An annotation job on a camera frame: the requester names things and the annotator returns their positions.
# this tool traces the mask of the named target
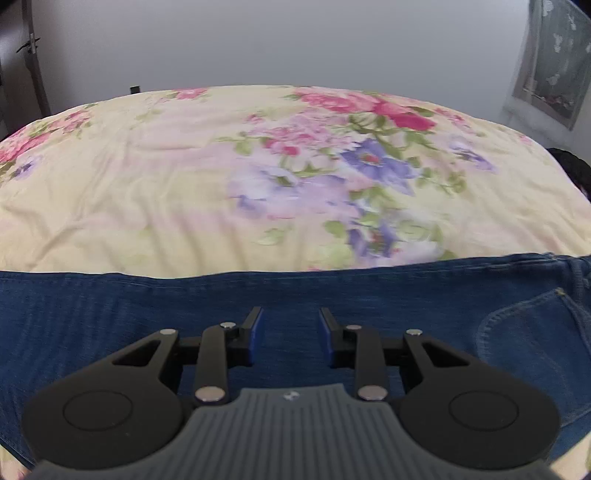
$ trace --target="floral bedspread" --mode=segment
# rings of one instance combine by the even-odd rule
[[[36,121],[0,143],[0,228],[0,270],[30,272],[591,253],[591,205],[529,138],[319,87],[150,92]],[[0,463],[8,480],[13,466]]]

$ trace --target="blue denim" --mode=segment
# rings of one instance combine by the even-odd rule
[[[536,254],[179,280],[0,273],[0,443],[32,465],[19,420],[40,388],[156,330],[199,335],[241,323],[256,305],[265,309],[265,340],[253,368],[231,370],[234,394],[247,386],[350,387],[352,371],[324,363],[316,322],[325,306],[341,324],[387,336],[422,329],[544,390],[562,415],[555,459],[591,430],[590,274],[590,258]],[[391,374],[402,395],[397,370]]]

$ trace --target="black fabric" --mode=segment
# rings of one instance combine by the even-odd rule
[[[548,151],[558,161],[560,166],[587,198],[591,196],[591,166],[576,155],[559,148],[549,148]]]

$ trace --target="circular mount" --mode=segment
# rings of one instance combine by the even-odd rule
[[[177,396],[140,367],[91,365],[39,392],[22,428],[36,460],[113,468],[160,450],[180,430]]]
[[[547,395],[480,362],[428,372],[402,399],[399,418],[425,450],[481,470],[545,459],[560,427]]]

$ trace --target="window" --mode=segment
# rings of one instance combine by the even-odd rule
[[[514,96],[566,127],[591,80],[591,20],[570,0],[531,0],[530,33]]]

